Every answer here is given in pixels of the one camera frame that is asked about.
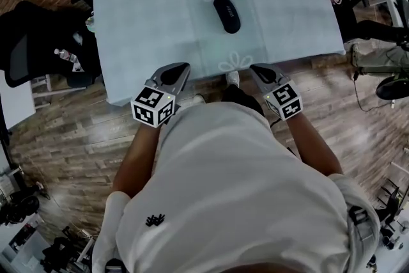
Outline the white side desk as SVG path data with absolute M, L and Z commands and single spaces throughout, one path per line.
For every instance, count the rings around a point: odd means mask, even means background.
M 9 87 L 5 75 L 0 70 L 0 99 L 6 128 L 10 129 L 36 112 L 31 83 L 15 88 Z

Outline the light blue flowered tablecloth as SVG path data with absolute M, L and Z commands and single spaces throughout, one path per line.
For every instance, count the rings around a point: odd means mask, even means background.
M 93 0 L 107 100 L 124 105 L 159 67 L 191 66 L 191 79 L 320 54 L 344 54 L 330 0 L 230 0 L 225 32 L 213 0 Z

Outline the black metal stand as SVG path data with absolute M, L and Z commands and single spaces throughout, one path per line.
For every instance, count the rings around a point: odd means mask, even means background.
M 399 191 L 399 186 L 389 178 L 387 179 L 387 182 L 393 186 L 394 190 L 390 192 L 385 186 L 381 187 L 388 196 L 388 199 L 385 203 L 381 198 L 378 198 L 378 200 L 385 206 L 375 210 L 382 226 L 390 225 L 395 220 L 397 214 L 400 213 L 399 206 L 401 204 L 401 193 Z

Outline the person's right white shoe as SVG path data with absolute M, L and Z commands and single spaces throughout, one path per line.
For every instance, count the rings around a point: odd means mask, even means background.
M 240 76 L 238 71 L 231 71 L 225 74 L 226 82 L 228 86 L 240 86 Z

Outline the black padded office chair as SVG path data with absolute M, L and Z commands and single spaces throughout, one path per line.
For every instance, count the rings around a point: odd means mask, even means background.
M 86 87 L 102 73 L 95 34 L 78 8 L 49 10 L 21 1 L 0 15 L 0 70 L 15 88 L 43 75 L 62 75 L 70 87 Z M 77 56 L 78 63 L 61 59 L 54 49 Z

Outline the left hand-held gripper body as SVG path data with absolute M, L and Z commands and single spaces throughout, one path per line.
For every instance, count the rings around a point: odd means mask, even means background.
M 134 120 L 154 128 L 166 123 L 178 110 L 176 97 L 180 92 L 181 87 L 160 89 L 144 85 L 130 101 Z

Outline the black oval case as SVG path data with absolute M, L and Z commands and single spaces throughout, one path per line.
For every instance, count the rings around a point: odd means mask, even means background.
M 225 32 L 237 33 L 241 28 L 241 22 L 234 4 L 230 0 L 213 0 L 213 6 Z

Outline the person's left forearm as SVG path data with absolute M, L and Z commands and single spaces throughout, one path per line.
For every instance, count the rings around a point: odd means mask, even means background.
M 114 177 L 113 192 L 130 198 L 139 193 L 151 178 L 160 128 L 141 125 Z

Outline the person's right forearm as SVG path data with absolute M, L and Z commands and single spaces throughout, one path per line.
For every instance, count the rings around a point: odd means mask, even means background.
M 302 162 L 325 176 L 343 174 L 340 162 L 303 113 L 286 120 Z

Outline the clear plastic water bottle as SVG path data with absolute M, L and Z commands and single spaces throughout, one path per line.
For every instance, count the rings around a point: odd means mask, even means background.
M 71 63 L 78 63 L 79 60 L 75 54 L 65 50 L 65 49 L 54 49 L 54 53 L 57 54 L 61 59 L 69 61 Z

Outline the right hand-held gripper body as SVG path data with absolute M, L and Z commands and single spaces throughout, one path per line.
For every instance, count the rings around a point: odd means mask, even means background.
M 287 120 L 303 111 L 303 103 L 293 81 L 277 86 L 264 95 L 264 100 L 274 114 L 281 120 Z

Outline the person's white shirt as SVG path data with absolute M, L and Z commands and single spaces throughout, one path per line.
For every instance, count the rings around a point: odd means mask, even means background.
M 353 238 L 353 205 L 379 222 L 351 178 L 302 162 L 253 109 L 195 105 L 164 128 L 143 189 L 108 196 L 91 271 L 360 273 L 378 242 Z

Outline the black mesh office chair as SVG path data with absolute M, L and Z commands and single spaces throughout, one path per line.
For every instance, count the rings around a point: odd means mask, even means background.
M 409 43 L 409 27 L 393 27 L 373 20 L 357 21 L 353 8 L 362 2 L 364 7 L 369 6 L 369 0 L 342 0 L 335 4 L 331 0 L 343 43 L 354 39 L 375 39 L 384 42 L 393 42 L 398 46 Z

